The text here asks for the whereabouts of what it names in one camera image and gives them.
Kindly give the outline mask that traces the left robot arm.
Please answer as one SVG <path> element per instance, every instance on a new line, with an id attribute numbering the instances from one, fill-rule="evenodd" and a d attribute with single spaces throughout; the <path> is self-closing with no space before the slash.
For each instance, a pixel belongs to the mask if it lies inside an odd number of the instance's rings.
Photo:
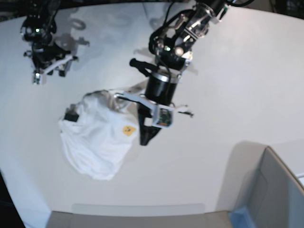
<path id="1" fill-rule="evenodd" d="M 148 49 L 154 64 L 130 60 L 129 65 L 148 79 L 144 93 L 125 91 L 115 97 L 136 103 L 141 146 L 148 145 L 161 129 L 170 128 L 176 113 L 194 115 L 186 104 L 174 104 L 174 93 L 193 60 L 193 45 L 208 33 L 210 22 L 221 22 L 228 6 L 226 0 L 197 0 L 193 8 L 166 19 L 150 35 Z"/>

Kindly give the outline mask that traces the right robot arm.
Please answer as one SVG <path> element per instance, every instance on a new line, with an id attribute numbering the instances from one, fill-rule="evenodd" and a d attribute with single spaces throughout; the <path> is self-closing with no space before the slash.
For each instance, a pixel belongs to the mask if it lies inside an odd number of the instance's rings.
<path id="1" fill-rule="evenodd" d="M 55 16 L 60 5 L 60 0 L 28 1 L 29 11 L 21 25 L 20 34 L 22 40 L 31 47 L 23 56 L 30 59 L 35 84 L 40 84 L 43 76 L 52 75 L 55 70 L 60 77 L 65 77 L 68 63 L 78 60 L 53 39 L 57 32 Z"/>

